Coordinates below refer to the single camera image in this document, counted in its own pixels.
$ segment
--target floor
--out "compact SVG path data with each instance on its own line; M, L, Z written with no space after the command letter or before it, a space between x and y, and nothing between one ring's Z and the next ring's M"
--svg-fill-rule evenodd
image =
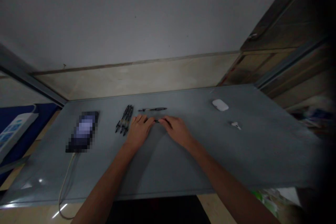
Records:
M38 144L42 141L44 134L47 132L49 127L52 125L60 111L57 111L53 117L50 119L48 124L44 127L42 132L38 135L35 142L27 150L26 154L31 155ZM24 165L15 168L7 180L0 187L1 190L7 190L16 176L19 174ZM203 205L205 212L207 213L212 224L217 223L227 223L235 224L236 222L222 204L217 194L207 194L207 195L198 195L198 198ZM67 204L62 213L65 216L75 216L82 203L77 204ZM40 223L50 223L50 224L61 224L61 223L70 223L70 220L64 220L58 214L58 207L56 205L47 205L47 206L38 206L38 207L29 207L29 208L11 208L11 209L2 209L0 210L0 222L7 224L40 224Z

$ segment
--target power strip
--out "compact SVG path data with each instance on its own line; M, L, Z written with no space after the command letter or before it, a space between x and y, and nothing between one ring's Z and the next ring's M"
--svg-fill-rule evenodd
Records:
M38 117L38 113L20 114L0 134L0 163Z

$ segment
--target white wall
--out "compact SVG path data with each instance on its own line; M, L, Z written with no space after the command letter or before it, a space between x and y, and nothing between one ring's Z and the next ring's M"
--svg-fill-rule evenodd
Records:
M216 86L239 54L37 75L68 100Z
M1 0L0 42L37 71L239 50L274 0Z

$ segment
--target smartphone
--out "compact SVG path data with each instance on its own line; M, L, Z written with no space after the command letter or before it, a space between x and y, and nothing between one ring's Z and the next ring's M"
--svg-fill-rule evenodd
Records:
M90 147L98 122L98 112L83 112L71 134L65 152L86 152Z

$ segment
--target metal frame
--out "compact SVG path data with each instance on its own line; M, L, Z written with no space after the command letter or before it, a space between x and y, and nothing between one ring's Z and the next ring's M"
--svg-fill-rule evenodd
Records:
M255 82L255 86L259 89L264 88L273 80L278 78L292 66L294 66L297 62L310 55L317 48L321 47L328 41L328 36L323 36L315 41L309 41L303 46L297 48L294 52L288 55L283 61L281 61L278 65L272 68L269 72L264 74L259 80Z
M62 96L45 86L43 83L32 77L24 69L18 66L17 62L13 58L17 57L3 45L0 46L0 70L17 80L26 87L34 90L42 96L48 98L53 103L60 107L64 107L67 100Z

